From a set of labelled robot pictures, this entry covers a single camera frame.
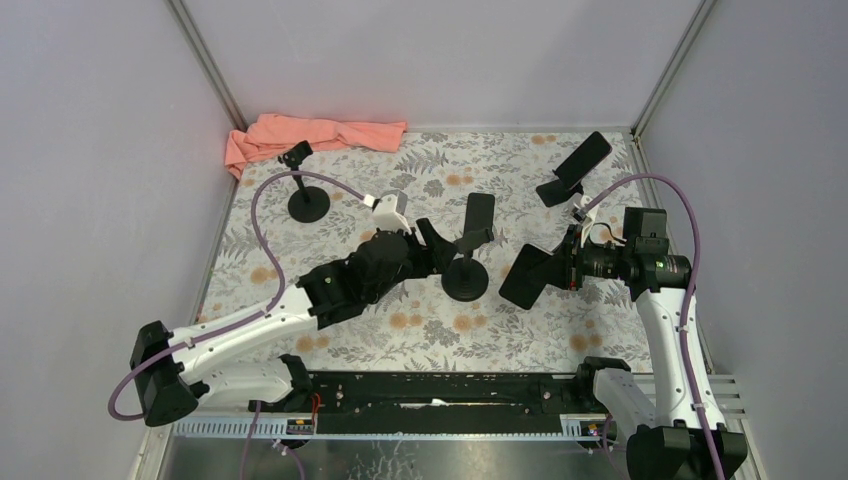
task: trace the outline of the table surface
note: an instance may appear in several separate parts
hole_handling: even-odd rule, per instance
[[[585,179],[587,195],[634,173],[624,137],[602,132],[612,153]],[[650,372],[641,320],[618,281],[588,280],[579,292],[547,287],[530,311],[515,307],[498,289],[525,243],[555,247],[573,221],[563,204],[546,208],[535,187],[553,179],[559,165],[588,133],[408,133],[397,153],[362,148],[316,152],[303,165],[375,196],[401,189],[406,217],[429,218],[445,238],[462,231],[469,193],[496,196],[495,240],[475,256],[489,273],[479,300],[461,303],[441,289],[437,276],[395,287],[360,317],[252,352],[242,361],[300,355],[310,369],[573,372],[587,355],[625,359],[635,372]],[[198,318],[214,320],[270,298],[278,279],[259,249],[250,224],[250,202],[259,185],[286,168],[274,160],[251,164],[236,192]],[[306,179],[308,185],[319,181]],[[259,203],[259,224],[280,260],[287,282],[313,267],[346,257],[374,233],[366,207],[330,185],[330,212],[313,224],[291,219],[286,204],[294,182],[269,186]],[[621,235],[625,206],[641,206],[630,183],[601,205],[599,221]],[[610,239],[603,227],[595,241]]]

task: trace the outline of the metal floor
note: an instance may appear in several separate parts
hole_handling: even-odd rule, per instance
[[[244,440],[174,438],[160,479],[232,480]],[[574,442],[314,440],[297,450],[309,480],[620,479],[600,451]],[[613,451],[626,471],[625,454]],[[246,479],[298,479],[291,457],[254,440]]]

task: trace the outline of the black smartphone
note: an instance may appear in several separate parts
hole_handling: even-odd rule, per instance
[[[612,152],[612,145],[601,135],[601,132],[592,132],[589,138],[584,140],[554,170],[556,180],[536,187],[536,193],[542,199],[542,203],[550,208],[568,201],[575,194],[583,194],[580,180],[598,166],[610,152]]]
[[[593,168],[597,167],[607,155],[612,152],[612,145],[601,135],[601,132],[592,132],[589,138],[583,141],[568,158],[565,159],[554,174],[562,182],[566,189],[572,189],[577,182],[583,179]]]
[[[534,279],[530,276],[530,269],[536,267],[551,256],[533,245],[527,244],[521,248],[518,257],[509,269],[509,273],[501,285],[498,294],[524,310],[536,303],[536,299],[545,289],[543,280]]]
[[[490,193],[469,193],[465,205],[463,233],[492,228],[495,221],[495,196]]]

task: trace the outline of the white clip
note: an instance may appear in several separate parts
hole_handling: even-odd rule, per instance
[[[374,204],[377,203],[377,198],[375,198],[373,195],[368,195],[366,193],[365,198],[362,199],[362,203],[364,203],[365,206],[367,206],[368,208],[373,209]]]

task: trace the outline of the metal frame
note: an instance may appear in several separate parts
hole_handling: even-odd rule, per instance
[[[662,75],[660,75],[659,82],[657,82],[657,85],[654,87],[654,91],[651,92],[651,96],[648,97],[648,103],[645,104],[645,108],[642,109],[642,113],[633,125],[632,134],[634,138],[638,139],[643,133],[645,133],[645,128],[647,128],[651,118],[657,110],[657,107],[665,96],[665,93],[674,81],[674,77],[677,75],[677,71],[680,69],[683,59],[686,57],[686,54],[689,53],[689,50],[692,48],[692,44],[695,42],[695,39],[698,38],[698,34],[701,33],[701,29],[703,28],[704,23],[706,23],[707,18],[709,17],[710,12],[712,12],[717,1],[718,0],[701,0],[701,3],[695,10],[695,14],[692,16],[692,20],[690,20],[689,25],[686,26],[686,30],[683,33],[683,37],[680,39],[680,43],[677,44],[677,48],[674,49],[674,53],[672,53],[671,59],[668,61],[665,70],[663,70]]]
[[[592,133],[618,132],[627,137],[632,134],[633,127],[607,126],[607,127],[563,127],[563,126],[525,126],[515,125],[505,127],[409,127],[409,133]]]
[[[241,131],[247,130],[247,122],[244,119],[244,114],[241,113],[238,102],[236,102],[235,98],[233,98],[233,94],[227,87],[227,83],[224,81],[221,71],[218,70],[218,65],[215,63],[215,59],[213,59],[212,54],[209,53],[209,48],[206,46],[206,42],[203,41],[203,37],[197,29],[197,25],[194,23],[194,19],[191,17],[188,7],[186,7],[183,0],[165,0],[165,4],[174,15],[174,20],[176,20],[177,25],[180,27],[180,30],[185,36],[186,43],[188,43],[188,46],[191,48],[191,51],[200,63],[200,68],[203,69],[203,73],[206,74],[206,78],[208,78],[209,83],[212,84],[212,89],[215,90],[215,94],[218,96],[221,106],[224,107],[224,111],[227,112],[227,116],[230,118],[233,128]]]
[[[172,425],[148,428],[127,480],[157,480],[171,441]]]

